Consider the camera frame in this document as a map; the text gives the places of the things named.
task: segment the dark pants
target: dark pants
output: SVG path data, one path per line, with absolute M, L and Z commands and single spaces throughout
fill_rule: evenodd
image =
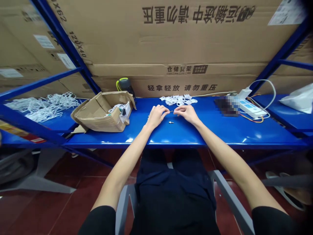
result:
M 161 149 L 144 149 L 137 174 L 137 197 L 149 196 L 160 191 L 196 195 L 211 201 L 216 209 L 213 185 L 195 149 L 177 149 L 173 168 L 167 166 Z

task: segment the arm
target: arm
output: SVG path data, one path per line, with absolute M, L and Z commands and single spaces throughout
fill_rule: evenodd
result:
M 248 164 L 201 122 L 191 105 L 176 108 L 174 114 L 183 116 L 196 127 L 217 160 L 242 189 L 252 210 L 258 206 L 268 206 L 286 213 Z
M 169 113 L 168 108 L 165 108 L 163 105 L 153 106 L 147 123 L 113 167 L 91 210 L 99 206 L 111 206 L 116 211 L 121 191 L 146 146 L 152 131 Z

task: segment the forearm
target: forearm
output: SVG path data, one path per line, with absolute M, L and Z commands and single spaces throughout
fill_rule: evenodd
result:
M 220 164 L 242 189 L 251 209 L 257 206 L 270 206 L 285 212 L 241 156 L 209 130 L 201 121 L 197 122 L 195 127 Z
M 99 197 L 92 209 L 101 205 L 108 205 L 116 210 L 120 193 L 134 169 L 152 131 L 153 129 L 146 125 L 142 128 L 138 136 L 126 149 L 106 178 Z

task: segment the white plastic bag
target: white plastic bag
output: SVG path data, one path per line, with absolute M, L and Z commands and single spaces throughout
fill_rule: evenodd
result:
M 290 95 L 282 98 L 280 102 L 300 112 L 311 114 L 313 102 L 313 83 L 295 90 L 290 93 Z

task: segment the open cardboard box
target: open cardboard box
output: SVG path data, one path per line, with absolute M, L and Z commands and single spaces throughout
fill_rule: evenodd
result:
M 116 104 L 126 104 L 126 115 L 122 116 L 120 110 L 116 108 L 110 116 L 106 116 Z M 72 119 L 80 124 L 72 133 L 85 133 L 88 129 L 99 132 L 122 132 L 125 126 L 129 125 L 129 116 L 133 108 L 136 109 L 134 98 L 127 91 L 100 92 L 72 112 Z

